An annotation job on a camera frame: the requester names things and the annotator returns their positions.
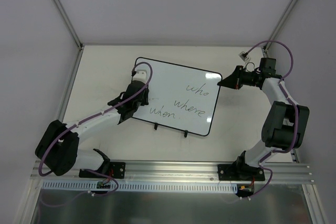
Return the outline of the white whiteboard black frame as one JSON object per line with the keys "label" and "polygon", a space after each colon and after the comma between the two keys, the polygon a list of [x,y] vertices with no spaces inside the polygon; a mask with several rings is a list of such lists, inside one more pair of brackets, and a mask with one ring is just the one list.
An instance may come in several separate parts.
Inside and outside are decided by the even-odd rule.
{"label": "white whiteboard black frame", "polygon": [[138,57],[136,70],[152,73],[148,105],[134,118],[199,136],[210,133],[222,75],[170,62]]}

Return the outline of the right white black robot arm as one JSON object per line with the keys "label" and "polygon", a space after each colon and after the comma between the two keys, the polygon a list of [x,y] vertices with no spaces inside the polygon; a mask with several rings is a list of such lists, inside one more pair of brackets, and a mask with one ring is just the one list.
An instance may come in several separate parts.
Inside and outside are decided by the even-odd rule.
{"label": "right white black robot arm", "polygon": [[283,77],[276,74],[276,60],[262,58],[259,67],[249,72],[236,66],[234,72],[218,86],[239,90],[243,86],[258,87],[268,98],[271,108],[261,129],[261,139],[243,151],[230,165],[217,167],[218,179],[265,179],[263,164],[275,154],[289,153],[302,144],[309,118],[309,108],[299,105],[285,87]]}

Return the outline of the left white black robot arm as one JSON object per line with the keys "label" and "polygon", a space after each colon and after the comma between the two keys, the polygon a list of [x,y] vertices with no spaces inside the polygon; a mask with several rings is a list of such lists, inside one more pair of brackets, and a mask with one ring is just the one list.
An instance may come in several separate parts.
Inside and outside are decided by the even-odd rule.
{"label": "left white black robot arm", "polygon": [[132,81],[125,92],[108,102],[108,109],[72,126],[60,120],[52,121],[35,149],[35,155],[40,159],[39,175],[62,176],[77,168],[97,177],[108,177],[112,170],[110,158],[97,148],[80,150],[79,145],[94,134],[132,118],[140,106],[148,104],[148,93],[147,84]]}

